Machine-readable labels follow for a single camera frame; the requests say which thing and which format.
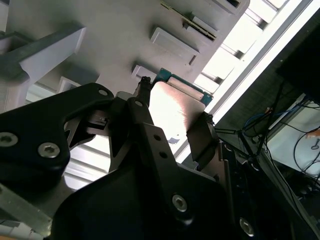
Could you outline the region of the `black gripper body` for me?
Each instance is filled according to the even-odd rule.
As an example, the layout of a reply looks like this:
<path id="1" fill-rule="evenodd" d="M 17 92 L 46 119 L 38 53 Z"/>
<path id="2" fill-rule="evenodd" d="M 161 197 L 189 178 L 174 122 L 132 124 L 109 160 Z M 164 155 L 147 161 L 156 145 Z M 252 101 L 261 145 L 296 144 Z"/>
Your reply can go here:
<path id="1" fill-rule="evenodd" d="M 170 216 L 149 175 L 134 166 L 111 172 L 70 195 L 58 208 L 53 240 L 230 240 L 233 226 L 223 189 L 180 167 L 187 224 Z"/>

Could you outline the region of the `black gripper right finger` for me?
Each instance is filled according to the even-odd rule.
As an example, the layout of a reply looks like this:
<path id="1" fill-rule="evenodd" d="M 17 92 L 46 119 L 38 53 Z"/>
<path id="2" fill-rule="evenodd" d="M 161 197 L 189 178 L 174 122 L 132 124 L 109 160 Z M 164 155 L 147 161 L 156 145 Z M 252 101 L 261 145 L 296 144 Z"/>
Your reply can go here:
<path id="1" fill-rule="evenodd" d="M 212 116 L 202 113 L 186 133 L 196 170 L 210 176 L 223 188 L 228 218 L 241 240 L 256 238 L 256 221 L 247 178 L 232 147 L 219 139 Z"/>

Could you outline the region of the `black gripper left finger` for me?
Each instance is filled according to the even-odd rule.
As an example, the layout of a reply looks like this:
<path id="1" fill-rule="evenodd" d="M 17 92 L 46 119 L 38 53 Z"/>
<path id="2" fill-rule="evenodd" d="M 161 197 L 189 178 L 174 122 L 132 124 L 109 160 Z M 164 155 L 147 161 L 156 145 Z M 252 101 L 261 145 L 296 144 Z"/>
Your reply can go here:
<path id="1" fill-rule="evenodd" d="M 101 134 L 109 138 L 110 173 L 136 167 L 148 174 L 163 209 L 187 224 L 180 167 L 149 112 L 154 86 L 143 77 L 134 95 L 123 99 L 89 83 L 2 113 L 0 209 L 28 225 L 52 225 L 73 194 L 61 185 L 71 150 Z"/>

